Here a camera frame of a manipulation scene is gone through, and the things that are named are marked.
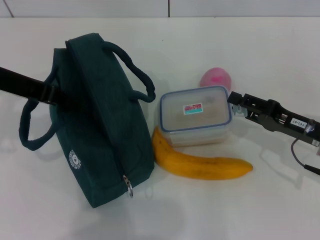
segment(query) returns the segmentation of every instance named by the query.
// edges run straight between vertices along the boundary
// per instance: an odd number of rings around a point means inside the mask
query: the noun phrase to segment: robotic arm
[[[298,115],[283,108],[279,102],[237,92],[231,92],[228,103],[233,104],[235,115],[243,115],[246,119],[262,125],[271,132],[281,132],[295,138],[291,145],[291,152],[295,160],[305,169],[320,175],[320,169],[303,164],[294,152],[294,144],[304,141],[313,146],[320,146],[320,123],[307,117]]]

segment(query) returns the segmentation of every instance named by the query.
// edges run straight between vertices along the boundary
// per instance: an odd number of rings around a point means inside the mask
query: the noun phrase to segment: blue lid
[[[164,94],[160,99],[160,127],[167,133],[221,128],[232,120],[228,91],[207,86]]]

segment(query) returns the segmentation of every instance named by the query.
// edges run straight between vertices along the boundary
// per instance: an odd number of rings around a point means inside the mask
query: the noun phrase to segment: yellow banana
[[[156,163],[168,172],[192,179],[225,180],[241,177],[253,166],[242,159],[230,157],[199,157],[175,151],[155,128],[152,146]]]

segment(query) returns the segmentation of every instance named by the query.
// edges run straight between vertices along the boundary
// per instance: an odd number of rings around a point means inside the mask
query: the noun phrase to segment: plastic container
[[[160,130],[173,147],[222,142],[232,123],[223,86],[164,94],[160,99]]]

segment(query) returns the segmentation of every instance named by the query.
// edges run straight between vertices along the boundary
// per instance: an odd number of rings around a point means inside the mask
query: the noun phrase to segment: metal ring
[[[129,192],[129,196],[130,196],[131,198],[133,198],[133,197],[134,197],[134,191],[132,190],[131,183],[129,183],[128,192]]]

